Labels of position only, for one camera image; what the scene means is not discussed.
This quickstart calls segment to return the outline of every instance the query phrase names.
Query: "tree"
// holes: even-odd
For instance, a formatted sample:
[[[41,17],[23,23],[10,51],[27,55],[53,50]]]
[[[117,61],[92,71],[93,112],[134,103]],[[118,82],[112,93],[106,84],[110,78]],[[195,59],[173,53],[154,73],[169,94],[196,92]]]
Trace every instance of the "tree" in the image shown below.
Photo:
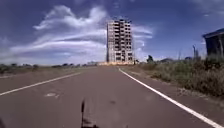
[[[33,65],[33,70],[37,70],[39,68],[39,66],[37,64]]]
[[[192,57],[190,57],[190,56],[185,57],[185,60],[192,60]]]
[[[11,66],[12,67],[17,67],[17,64],[16,63],[12,63]]]
[[[64,67],[65,67],[65,66],[68,66],[68,64],[67,64],[67,63],[64,63],[62,66],[64,66]]]
[[[152,56],[151,56],[151,55],[148,55],[148,59],[147,59],[146,61],[147,61],[147,63],[150,63],[150,62],[152,62],[152,61],[153,61],[153,58],[152,58]]]

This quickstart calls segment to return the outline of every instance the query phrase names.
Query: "small building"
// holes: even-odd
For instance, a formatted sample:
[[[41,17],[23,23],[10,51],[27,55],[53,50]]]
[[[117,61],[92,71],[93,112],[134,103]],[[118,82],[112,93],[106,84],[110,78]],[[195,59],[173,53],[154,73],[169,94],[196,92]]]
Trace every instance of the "small building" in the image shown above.
[[[203,35],[206,41],[207,55],[224,54],[224,28]]]

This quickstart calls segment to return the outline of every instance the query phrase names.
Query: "roof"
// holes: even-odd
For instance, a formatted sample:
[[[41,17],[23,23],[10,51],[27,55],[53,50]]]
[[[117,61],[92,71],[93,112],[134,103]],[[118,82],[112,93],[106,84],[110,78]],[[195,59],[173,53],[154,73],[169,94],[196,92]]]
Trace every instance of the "roof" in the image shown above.
[[[216,30],[214,32],[211,32],[211,33],[204,34],[203,37],[204,38],[210,38],[210,37],[221,35],[221,34],[224,34],[224,28],[218,29],[218,30]]]

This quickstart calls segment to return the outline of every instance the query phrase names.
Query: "apartment building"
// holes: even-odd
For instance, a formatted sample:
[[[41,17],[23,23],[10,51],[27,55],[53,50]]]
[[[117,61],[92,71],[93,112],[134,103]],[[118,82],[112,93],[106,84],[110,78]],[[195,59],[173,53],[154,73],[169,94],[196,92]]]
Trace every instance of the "apartment building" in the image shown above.
[[[107,23],[107,62],[112,64],[133,64],[134,53],[131,22],[112,20]]]

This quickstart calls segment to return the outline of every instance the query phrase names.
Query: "tall building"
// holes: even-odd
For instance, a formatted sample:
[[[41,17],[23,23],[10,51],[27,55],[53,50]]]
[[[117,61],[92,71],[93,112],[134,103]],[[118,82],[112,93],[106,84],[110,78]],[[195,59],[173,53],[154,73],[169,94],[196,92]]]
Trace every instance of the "tall building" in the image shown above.
[[[134,63],[130,21],[120,19],[108,22],[106,59],[114,64]]]
[[[220,55],[224,54],[224,29],[219,29],[203,35],[206,41],[207,55]]]

